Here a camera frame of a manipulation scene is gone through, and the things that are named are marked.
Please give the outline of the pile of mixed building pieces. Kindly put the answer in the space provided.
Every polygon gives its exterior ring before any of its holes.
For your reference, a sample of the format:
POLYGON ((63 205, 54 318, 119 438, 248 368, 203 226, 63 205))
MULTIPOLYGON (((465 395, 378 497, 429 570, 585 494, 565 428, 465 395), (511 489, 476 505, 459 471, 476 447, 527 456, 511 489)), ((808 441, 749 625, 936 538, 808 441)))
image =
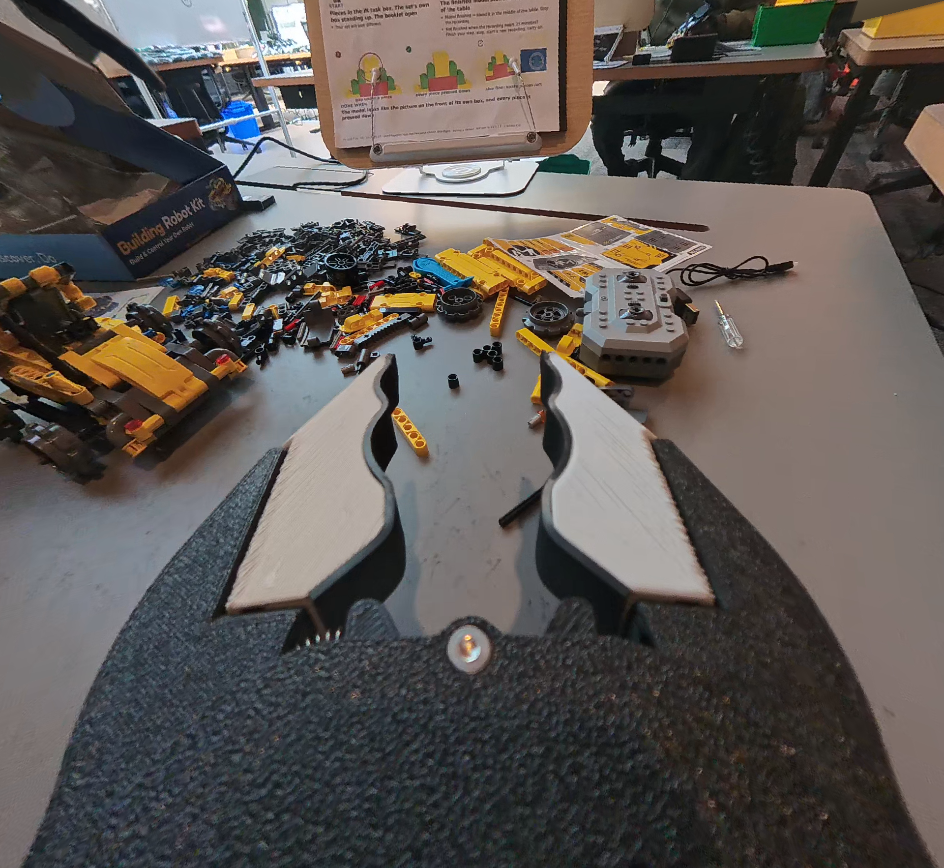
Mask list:
POLYGON ((339 359, 345 376, 379 358, 381 344, 408 332, 423 336, 435 311, 435 284, 411 268, 354 287, 289 288, 235 284, 171 286, 159 313, 175 342, 203 351, 226 348, 265 366, 282 348, 339 359))

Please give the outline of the pile of grey track links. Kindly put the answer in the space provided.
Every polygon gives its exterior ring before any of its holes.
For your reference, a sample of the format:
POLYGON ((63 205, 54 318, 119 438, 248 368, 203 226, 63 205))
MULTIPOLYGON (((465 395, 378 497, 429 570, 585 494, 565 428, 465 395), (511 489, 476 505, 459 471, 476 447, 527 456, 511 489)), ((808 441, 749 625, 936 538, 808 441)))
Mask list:
POLYGON ((324 284, 324 257, 342 250, 360 263, 361 283, 418 256, 426 241, 419 227, 407 223, 389 233, 370 220, 345 218, 332 224, 306 222, 292 229, 257 230, 232 248, 214 253, 200 264, 179 269, 160 282, 166 286, 220 284, 289 288, 324 284))

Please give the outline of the yellow box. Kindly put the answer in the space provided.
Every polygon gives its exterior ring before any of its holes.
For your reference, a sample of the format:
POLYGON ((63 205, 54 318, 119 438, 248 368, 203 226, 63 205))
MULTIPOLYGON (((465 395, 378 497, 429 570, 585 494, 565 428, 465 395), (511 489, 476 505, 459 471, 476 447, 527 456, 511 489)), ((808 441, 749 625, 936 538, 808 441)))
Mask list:
POLYGON ((864 35, 873 39, 894 39, 943 34, 942 1, 902 12, 864 20, 864 35))

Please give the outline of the grey battery hub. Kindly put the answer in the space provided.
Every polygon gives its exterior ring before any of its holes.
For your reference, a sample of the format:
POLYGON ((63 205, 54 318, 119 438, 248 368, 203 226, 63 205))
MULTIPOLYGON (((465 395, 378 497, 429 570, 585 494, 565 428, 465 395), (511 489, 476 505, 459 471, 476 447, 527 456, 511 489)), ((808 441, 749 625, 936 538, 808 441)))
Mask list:
POLYGON ((584 283, 580 361, 613 380, 659 383, 679 367, 700 315, 672 278, 608 269, 584 283))

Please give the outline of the printed instruction sheet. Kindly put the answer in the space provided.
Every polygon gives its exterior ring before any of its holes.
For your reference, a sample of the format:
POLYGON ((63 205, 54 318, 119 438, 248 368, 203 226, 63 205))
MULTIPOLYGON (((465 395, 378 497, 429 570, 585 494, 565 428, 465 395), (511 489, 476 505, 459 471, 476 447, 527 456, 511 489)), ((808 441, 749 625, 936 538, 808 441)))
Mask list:
POLYGON ((318 0, 334 142, 561 129, 565 0, 318 0))

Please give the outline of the grey wheel hub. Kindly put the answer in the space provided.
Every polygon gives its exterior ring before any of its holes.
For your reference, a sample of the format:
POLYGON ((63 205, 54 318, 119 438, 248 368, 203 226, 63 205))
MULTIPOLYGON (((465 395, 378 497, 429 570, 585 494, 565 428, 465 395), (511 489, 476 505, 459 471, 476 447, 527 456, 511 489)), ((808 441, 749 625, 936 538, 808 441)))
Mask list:
POLYGON ((558 300, 538 300, 527 309, 522 323, 526 330, 540 338, 559 338, 569 333, 575 323, 575 315, 558 300))
POLYGON ((451 286, 440 289, 434 309, 443 320, 452 323, 478 319, 483 298, 470 286, 451 286))

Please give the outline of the green box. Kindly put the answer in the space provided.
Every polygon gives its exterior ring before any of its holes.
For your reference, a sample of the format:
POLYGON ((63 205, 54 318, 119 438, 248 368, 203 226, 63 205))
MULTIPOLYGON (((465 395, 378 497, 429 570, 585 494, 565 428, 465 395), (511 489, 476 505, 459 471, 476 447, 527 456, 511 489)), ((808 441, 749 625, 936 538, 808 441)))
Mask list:
POLYGON ((760 5, 754 18, 751 45, 763 48, 813 44, 824 32, 833 8, 833 0, 760 5))

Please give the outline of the yellow short holed beam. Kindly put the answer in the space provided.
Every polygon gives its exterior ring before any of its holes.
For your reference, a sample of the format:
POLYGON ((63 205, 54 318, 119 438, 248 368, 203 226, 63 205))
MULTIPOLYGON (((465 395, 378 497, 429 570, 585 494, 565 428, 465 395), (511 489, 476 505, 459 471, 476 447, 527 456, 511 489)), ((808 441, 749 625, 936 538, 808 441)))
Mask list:
POLYGON ((427 458, 429 456, 429 444, 427 439, 419 431, 408 414, 401 407, 397 406, 392 411, 392 419, 413 452, 421 458, 427 458))

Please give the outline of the side desk with wooden edge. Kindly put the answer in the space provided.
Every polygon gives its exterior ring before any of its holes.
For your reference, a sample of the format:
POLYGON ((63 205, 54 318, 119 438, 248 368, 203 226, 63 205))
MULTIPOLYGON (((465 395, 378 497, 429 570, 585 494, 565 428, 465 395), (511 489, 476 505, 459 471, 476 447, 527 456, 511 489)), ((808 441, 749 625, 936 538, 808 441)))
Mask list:
POLYGON ((942 103, 925 107, 903 142, 919 169, 943 191, 943 116, 942 103))

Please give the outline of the black axle rod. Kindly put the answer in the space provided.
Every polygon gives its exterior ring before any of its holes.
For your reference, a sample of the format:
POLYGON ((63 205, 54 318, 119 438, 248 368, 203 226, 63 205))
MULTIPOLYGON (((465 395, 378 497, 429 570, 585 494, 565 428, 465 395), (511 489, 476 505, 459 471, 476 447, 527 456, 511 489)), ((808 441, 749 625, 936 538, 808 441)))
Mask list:
POLYGON ((543 494, 543 486, 519 501, 514 507, 499 517, 499 526, 502 530, 509 528, 514 522, 525 516, 532 508, 538 505, 543 494))

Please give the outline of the large yellow panel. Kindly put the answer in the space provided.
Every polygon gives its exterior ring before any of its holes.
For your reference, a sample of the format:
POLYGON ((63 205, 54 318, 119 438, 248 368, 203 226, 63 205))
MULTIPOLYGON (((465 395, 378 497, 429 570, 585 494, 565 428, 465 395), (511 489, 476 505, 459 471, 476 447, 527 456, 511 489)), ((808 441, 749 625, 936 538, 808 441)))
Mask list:
POLYGON ((437 253, 434 261, 455 276, 471 279, 473 289, 485 299, 496 296, 514 285, 513 277, 501 266, 455 248, 447 248, 437 253))
POLYGON ((489 262, 489 266, 502 273, 513 286, 524 294, 533 295, 548 286, 548 280, 527 263, 515 259, 492 241, 486 240, 478 249, 480 260, 489 262))

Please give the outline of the yellow black sticker sheet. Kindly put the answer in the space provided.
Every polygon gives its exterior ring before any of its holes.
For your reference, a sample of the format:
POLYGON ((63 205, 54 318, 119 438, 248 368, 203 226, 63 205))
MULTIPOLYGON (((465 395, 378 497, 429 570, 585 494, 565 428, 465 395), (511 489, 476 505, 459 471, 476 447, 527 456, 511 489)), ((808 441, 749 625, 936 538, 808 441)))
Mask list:
POLYGON ((573 298, 584 294, 586 281, 597 272, 612 269, 667 272, 712 248, 702 240, 644 226, 618 215, 551 236, 487 238, 484 244, 573 298))

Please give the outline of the heap of yellow beams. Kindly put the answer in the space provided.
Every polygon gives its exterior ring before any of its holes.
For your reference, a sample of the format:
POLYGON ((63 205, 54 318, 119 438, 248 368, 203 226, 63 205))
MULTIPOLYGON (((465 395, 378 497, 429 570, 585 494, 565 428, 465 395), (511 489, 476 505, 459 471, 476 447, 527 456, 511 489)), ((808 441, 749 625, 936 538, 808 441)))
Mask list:
POLYGON ((593 383, 597 389, 601 390, 615 402, 625 408, 631 404, 634 397, 634 389, 632 386, 618 384, 589 367, 584 366, 584 364, 576 358, 577 351, 583 342, 582 324, 575 323, 555 346, 551 346, 546 339, 527 328, 517 330, 515 337, 537 356, 551 352, 557 353, 581 376, 593 383))

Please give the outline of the blue kit box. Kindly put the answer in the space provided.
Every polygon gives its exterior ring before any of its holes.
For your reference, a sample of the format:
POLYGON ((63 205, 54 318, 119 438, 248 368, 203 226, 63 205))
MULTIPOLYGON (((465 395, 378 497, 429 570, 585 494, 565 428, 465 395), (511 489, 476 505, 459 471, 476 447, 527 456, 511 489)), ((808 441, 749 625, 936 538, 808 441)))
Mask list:
POLYGON ((164 87, 83 1, 2 0, 2 279, 62 262, 139 279, 240 212, 230 169, 136 115, 103 55, 164 87))

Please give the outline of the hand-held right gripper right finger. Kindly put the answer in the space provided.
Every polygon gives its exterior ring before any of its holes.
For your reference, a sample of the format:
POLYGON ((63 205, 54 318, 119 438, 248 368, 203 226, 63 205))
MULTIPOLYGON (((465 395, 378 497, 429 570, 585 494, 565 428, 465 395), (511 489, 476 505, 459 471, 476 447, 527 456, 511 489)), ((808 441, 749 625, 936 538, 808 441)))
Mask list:
POLYGON ((556 353, 540 359, 549 541, 626 598, 714 606, 654 436, 556 353))

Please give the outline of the yellow toy vehicle model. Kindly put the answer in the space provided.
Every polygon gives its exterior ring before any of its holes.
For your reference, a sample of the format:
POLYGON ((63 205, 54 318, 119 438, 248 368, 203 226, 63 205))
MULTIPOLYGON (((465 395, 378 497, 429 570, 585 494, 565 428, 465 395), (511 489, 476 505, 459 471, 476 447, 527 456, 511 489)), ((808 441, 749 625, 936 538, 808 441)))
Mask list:
POLYGON ((218 320, 191 337, 150 305, 97 317, 66 263, 1 283, 1 438, 78 484, 104 457, 136 458, 224 383, 246 372, 240 342, 218 320))

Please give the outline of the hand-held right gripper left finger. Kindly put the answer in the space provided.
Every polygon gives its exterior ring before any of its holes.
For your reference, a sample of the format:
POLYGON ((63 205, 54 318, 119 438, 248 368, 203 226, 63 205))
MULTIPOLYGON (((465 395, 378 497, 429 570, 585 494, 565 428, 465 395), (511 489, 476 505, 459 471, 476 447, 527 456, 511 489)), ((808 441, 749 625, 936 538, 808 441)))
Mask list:
POLYGON ((403 547, 387 468, 397 450, 395 355, 381 355, 285 443, 226 613, 304 608, 379 551, 403 547))

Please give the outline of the blue brick separator tool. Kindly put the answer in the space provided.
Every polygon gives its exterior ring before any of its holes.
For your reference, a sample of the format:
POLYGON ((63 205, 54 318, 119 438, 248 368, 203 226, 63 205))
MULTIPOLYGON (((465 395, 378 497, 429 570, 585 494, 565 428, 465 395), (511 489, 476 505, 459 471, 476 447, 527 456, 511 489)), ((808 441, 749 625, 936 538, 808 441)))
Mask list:
POLYGON ((412 262, 413 271, 425 279, 431 280, 443 290, 471 287, 474 279, 456 274, 434 258, 420 257, 412 262))

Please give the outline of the wooden document stand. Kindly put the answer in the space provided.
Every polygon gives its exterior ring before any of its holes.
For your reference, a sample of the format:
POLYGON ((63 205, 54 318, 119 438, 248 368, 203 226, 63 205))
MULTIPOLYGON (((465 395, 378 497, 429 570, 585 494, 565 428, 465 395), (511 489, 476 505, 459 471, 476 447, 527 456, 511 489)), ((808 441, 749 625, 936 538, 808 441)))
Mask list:
POLYGON ((303 0, 312 48, 313 83, 321 134, 330 156, 361 171, 402 166, 479 166, 497 161, 544 158, 566 152, 584 134, 591 119, 593 83, 594 0, 565 0, 561 82, 565 86, 565 117, 561 128, 544 134, 504 134, 494 138, 389 144, 383 149, 342 150, 334 142, 332 111, 326 90, 324 48, 318 0, 303 0))

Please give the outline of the blue plastic bin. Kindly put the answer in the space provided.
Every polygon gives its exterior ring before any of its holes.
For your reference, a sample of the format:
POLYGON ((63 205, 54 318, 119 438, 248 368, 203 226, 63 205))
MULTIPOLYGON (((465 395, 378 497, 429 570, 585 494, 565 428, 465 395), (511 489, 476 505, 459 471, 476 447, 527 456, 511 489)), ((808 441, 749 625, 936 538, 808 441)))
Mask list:
POLYGON ((252 101, 231 99, 220 110, 222 120, 232 121, 225 126, 225 133, 237 140, 250 140, 261 134, 256 105, 252 101))

